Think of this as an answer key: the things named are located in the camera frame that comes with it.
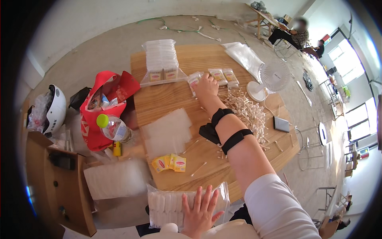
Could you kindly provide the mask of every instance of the white fan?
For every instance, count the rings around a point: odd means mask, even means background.
[[[261,102],[265,99],[264,88],[278,92],[288,85],[291,74],[284,62],[272,62],[259,66],[258,76],[261,84],[251,81],[247,84],[247,92],[255,101]]]

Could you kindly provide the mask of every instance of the hand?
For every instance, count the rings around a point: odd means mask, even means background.
[[[200,79],[197,85],[193,85],[193,89],[196,93],[200,103],[205,106],[211,97],[216,97],[219,91],[219,85],[217,81],[212,77],[208,77],[208,73],[205,73]]]
[[[202,202],[202,187],[198,187],[194,209],[189,208],[186,195],[182,195],[185,220],[184,228],[180,233],[193,239],[199,239],[201,234],[209,230],[224,213],[224,211],[220,211],[215,215],[212,215],[216,207],[218,190],[214,191],[214,194],[210,200],[211,190],[212,185],[208,185]]]

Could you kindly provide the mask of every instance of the black arm strap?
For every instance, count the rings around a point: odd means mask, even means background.
[[[220,119],[223,118],[223,116],[227,114],[233,114],[233,111],[231,109],[221,109],[219,108],[216,113],[212,116],[212,126],[215,128],[216,125],[219,123]]]
[[[244,136],[246,135],[253,135],[252,131],[250,129],[242,129],[234,133],[222,146],[222,150],[225,155],[227,155],[228,150],[230,150],[232,147],[234,147],[237,143],[242,141],[244,139]]]

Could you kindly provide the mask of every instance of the window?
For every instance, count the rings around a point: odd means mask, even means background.
[[[345,115],[351,133],[350,141],[359,140],[377,132],[377,111],[374,98],[368,99]]]
[[[336,66],[345,85],[365,72],[357,53],[346,39],[343,39],[328,55]]]

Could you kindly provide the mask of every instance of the red bag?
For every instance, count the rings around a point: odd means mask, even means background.
[[[102,86],[104,86],[107,91],[105,93],[107,97],[118,98],[118,104],[111,109],[102,110],[102,108],[98,108],[88,110],[87,105],[89,100],[91,100],[94,93]],[[126,71],[123,71],[121,76],[111,71],[103,71],[97,74],[93,88],[79,109],[81,114],[82,137],[91,151],[103,150],[113,143],[112,140],[106,138],[101,133],[96,122],[97,117],[100,114],[113,114],[120,117],[126,107],[124,100],[132,96],[140,88],[140,84]]]

